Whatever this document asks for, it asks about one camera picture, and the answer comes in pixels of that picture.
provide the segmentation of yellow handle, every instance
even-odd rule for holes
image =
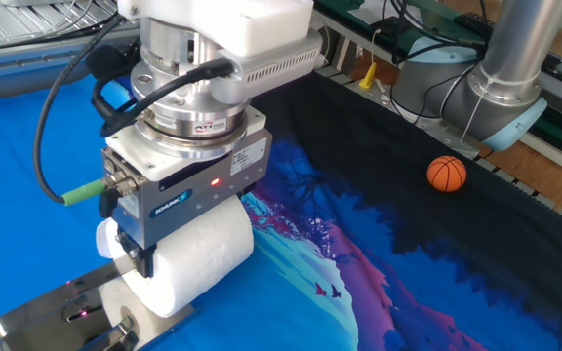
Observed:
[[[368,69],[368,73],[366,76],[359,82],[359,87],[363,89],[370,89],[372,87],[372,81],[375,80],[375,71],[377,71],[377,64],[372,63],[370,65],[370,69]]]

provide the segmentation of green connector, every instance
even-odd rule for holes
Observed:
[[[101,195],[104,191],[105,184],[103,184],[103,181],[99,179],[67,192],[62,195],[62,199],[64,199],[65,205],[70,206],[94,196]]]

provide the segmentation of orange ball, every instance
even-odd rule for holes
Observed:
[[[442,156],[430,163],[426,176],[435,189],[453,192],[461,189],[465,184],[467,172],[463,162],[457,157]]]

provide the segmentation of gray robot arm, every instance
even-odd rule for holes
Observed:
[[[480,62],[474,50],[457,47],[411,58],[394,86],[394,102],[415,115],[441,117],[495,150],[507,149],[547,107],[539,74],[561,20],[562,0],[504,0]],[[411,53],[434,43],[422,38]]]

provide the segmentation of black fabric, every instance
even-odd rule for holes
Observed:
[[[256,98],[253,106],[267,116],[277,141],[304,148],[334,191],[344,181],[362,194],[364,206],[395,208],[398,253],[422,247],[434,257],[457,255],[489,288],[525,297],[525,312],[562,320],[561,215],[315,73]],[[456,193],[437,192],[426,180],[430,162],[443,155],[465,163],[467,183]]]

